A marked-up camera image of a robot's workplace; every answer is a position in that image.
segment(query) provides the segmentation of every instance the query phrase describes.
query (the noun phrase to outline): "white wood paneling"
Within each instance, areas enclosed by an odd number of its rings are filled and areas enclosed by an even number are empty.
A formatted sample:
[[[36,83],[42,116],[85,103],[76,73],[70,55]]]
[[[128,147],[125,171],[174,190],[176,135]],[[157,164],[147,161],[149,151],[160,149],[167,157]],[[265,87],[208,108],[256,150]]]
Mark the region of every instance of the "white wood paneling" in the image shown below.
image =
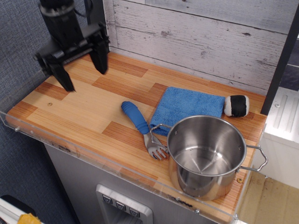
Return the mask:
[[[146,0],[146,5],[288,34],[298,0]]]
[[[171,63],[164,62],[164,61],[154,59],[154,58],[151,58],[151,57],[139,55],[139,54],[136,54],[136,53],[133,53],[133,52],[130,52],[130,51],[121,50],[119,48],[114,48],[114,47],[111,47],[110,50],[114,53],[117,53],[117,54],[121,54],[121,55],[125,55],[125,56],[132,57],[132,58],[135,58],[135,59],[139,59],[139,60],[144,61],[144,62],[149,62],[149,63],[156,64],[156,65],[159,65],[159,66],[162,66],[162,67],[165,67],[165,68],[173,69],[173,70],[176,70],[176,71],[181,71],[181,72],[184,72],[184,73],[187,73],[187,74],[191,74],[191,75],[194,75],[194,76],[197,76],[197,77],[200,77],[200,78],[204,78],[204,79],[208,79],[208,80],[218,82],[218,83],[221,83],[221,84],[229,85],[229,86],[239,88],[239,89],[242,89],[242,90],[255,92],[255,93],[258,93],[260,95],[266,95],[267,94],[267,90],[263,90],[263,89],[260,89],[260,88],[254,87],[254,86],[249,86],[249,85],[246,85],[246,84],[243,84],[243,83],[235,82],[235,81],[232,81],[232,80],[229,80],[229,79],[226,79],[226,78],[211,76],[209,74],[206,74],[206,73],[203,73],[203,72],[200,72],[200,71],[194,71],[194,70],[186,68],[186,67],[182,67],[182,66],[179,66],[179,65],[176,65],[176,64],[171,64]]]
[[[110,40],[109,45],[117,48],[117,33],[115,28],[113,0],[103,0],[103,7],[105,13],[107,35]]]
[[[286,40],[280,33],[123,0],[114,0],[114,12],[118,48],[260,92],[268,90]]]

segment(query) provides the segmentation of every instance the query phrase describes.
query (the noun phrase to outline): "control panel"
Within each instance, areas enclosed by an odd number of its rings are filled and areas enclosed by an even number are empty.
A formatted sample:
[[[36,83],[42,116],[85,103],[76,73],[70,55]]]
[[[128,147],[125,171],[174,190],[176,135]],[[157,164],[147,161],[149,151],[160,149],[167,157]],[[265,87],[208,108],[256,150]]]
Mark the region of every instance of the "control panel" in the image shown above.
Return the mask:
[[[96,194],[105,224],[153,224],[152,210],[101,184]]]

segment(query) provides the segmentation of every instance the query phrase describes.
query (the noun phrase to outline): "blue towel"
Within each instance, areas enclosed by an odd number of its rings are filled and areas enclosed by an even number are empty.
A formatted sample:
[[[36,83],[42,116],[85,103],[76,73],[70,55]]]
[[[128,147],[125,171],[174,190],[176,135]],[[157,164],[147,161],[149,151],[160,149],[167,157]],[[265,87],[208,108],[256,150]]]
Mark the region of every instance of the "blue towel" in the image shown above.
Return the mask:
[[[193,115],[210,115],[220,118],[223,112],[225,97],[202,92],[169,87],[150,121],[153,128],[159,124],[173,126],[181,119]],[[169,129],[163,126],[153,131],[167,136]]]

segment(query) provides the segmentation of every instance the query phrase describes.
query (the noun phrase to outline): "pot handle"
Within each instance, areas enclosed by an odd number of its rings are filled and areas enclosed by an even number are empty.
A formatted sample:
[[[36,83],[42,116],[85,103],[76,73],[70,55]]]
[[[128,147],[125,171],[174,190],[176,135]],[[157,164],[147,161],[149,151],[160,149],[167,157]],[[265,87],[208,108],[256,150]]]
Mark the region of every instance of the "pot handle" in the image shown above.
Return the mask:
[[[157,143],[157,142],[154,141],[153,131],[154,131],[155,129],[159,128],[160,126],[164,126],[164,127],[167,127],[167,128],[172,128],[171,126],[164,125],[164,124],[159,124],[159,125],[157,125],[157,126],[154,126],[154,127],[151,128],[150,131],[149,131],[151,142],[154,143],[154,144],[156,144],[157,146],[160,146],[160,147],[162,147],[162,148],[168,149],[167,146],[164,146],[164,145],[162,145],[162,144]]]
[[[261,148],[261,146],[250,146],[250,145],[246,145],[249,148],[255,148],[261,151],[261,154],[263,155],[263,157],[265,158],[265,162],[258,168],[258,169],[254,169],[254,168],[250,168],[250,167],[239,167],[237,172],[239,172],[239,169],[247,169],[247,170],[251,170],[251,171],[260,171],[267,163],[268,163],[268,157],[266,156],[266,154],[263,152],[263,149]]]

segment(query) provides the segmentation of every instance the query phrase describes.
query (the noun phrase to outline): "blue handle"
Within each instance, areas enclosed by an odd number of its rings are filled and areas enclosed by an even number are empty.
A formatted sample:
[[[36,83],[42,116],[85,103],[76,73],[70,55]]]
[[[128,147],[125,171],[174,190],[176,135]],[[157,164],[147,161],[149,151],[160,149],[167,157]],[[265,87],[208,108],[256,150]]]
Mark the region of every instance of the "blue handle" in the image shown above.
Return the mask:
[[[148,123],[140,113],[139,109],[135,104],[129,101],[122,102],[122,110],[131,119],[135,127],[140,131],[141,134],[147,134],[150,132]]]

